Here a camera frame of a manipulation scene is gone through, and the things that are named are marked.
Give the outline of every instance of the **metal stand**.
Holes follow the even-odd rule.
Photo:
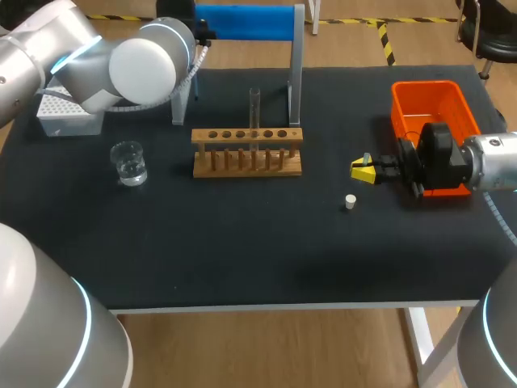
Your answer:
[[[309,20],[313,24],[313,35],[317,35],[317,29],[320,23],[320,8],[322,0],[305,0],[309,10]]]
[[[462,385],[466,386],[461,377],[461,371],[457,367],[456,346],[460,330],[471,311],[472,307],[464,307],[434,348],[425,310],[422,307],[404,309],[417,363],[420,388],[436,388],[455,367]]]
[[[481,24],[481,4],[479,0],[473,0],[476,5],[476,27],[474,30],[474,39],[472,43],[472,54],[474,56],[474,60],[477,59],[477,42],[479,41],[479,26]],[[456,41],[460,42],[460,29],[461,24],[463,23],[463,11],[465,8],[465,0],[461,0],[460,4],[460,14],[458,15],[458,21],[456,25]]]
[[[301,75],[304,62],[305,6],[294,6],[294,38],[291,44],[291,69],[288,80],[289,126],[300,126]]]
[[[170,105],[172,108],[172,125],[183,125],[190,93],[191,81],[189,81],[189,83],[185,85],[173,99],[170,100]]]
[[[493,61],[487,60],[485,62],[485,65],[483,66],[483,70],[479,73],[479,78],[481,78],[481,82],[483,83],[483,85],[486,85],[486,81],[488,81],[488,78],[490,78],[488,73],[490,72],[493,63]]]

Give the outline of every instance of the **orange bin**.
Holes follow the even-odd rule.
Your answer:
[[[425,123],[447,123],[459,146],[479,128],[460,87],[452,81],[397,82],[392,88],[391,121],[396,137],[411,140],[416,148]],[[426,190],[424,196],[468,196],[458,188]]]

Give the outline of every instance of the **wooden floor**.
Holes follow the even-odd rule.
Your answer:
[[[296,1],[210,1],[247,2]],[[154,0],[77,3],[87,14],[154,16]],[[454,0],[322,0],[321,17],[455,18],[457,8]],[[113,39],[130,35],[139,25],[95,22],[104,36]],[[473,63],[472,54],[454,41],[454,28],[453,23],[390,24],[388,35],[397,64]],[[288,63],[288,44],[214,42],[205,67],[287,67]],[[384,66],[386,60],[375,28],[364,24],[321,25],[318,36],[306,36],[305,65]],[[487,89],[509,128],[515,128],[517,66],[496,64]],[[7,130],[0,130],[0,145]],[[456,311],[427,309],[427,316],[437,342]],[[416,386],[413,357],[400,317],[397,310],[330,310],[131,315],[122,317],[122,321],[135,355],[133,388],[409,388]],[[454,375],[442,385],[459,386]]]

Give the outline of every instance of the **black tablecloth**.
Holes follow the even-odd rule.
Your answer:
[[[184,127],[167,106],[107,114],[97,137],[47,138],[36,105],[0,158],[0,221],[47,252],[108,308],[403,302],[479,298],[514,254],[481,193],[417,203],[397,185],[349,178],[363,152],[389,152],[396,81],[458,82],[482,132],[501,122],[475,69],[311,69],[303,76],[303,175],[193,179],[192,128],[288,123],[287,70],[205,70]],[[110,148],[139,141],[148,181],[117,183]],[[341,210],[353,193],[352,212]],[[494,194],[517,229],[513,192]]]

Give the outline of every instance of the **white cylinder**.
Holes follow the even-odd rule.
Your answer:
[[[348,194],[347,196],[345,196],[345,206],[349,210],[354,208],[356,201],[357,198],[355,198],[355,196],[353,196],[352,194]]]
[[[127,388],[116,319],[20,233],[0,224],[0,386]]]

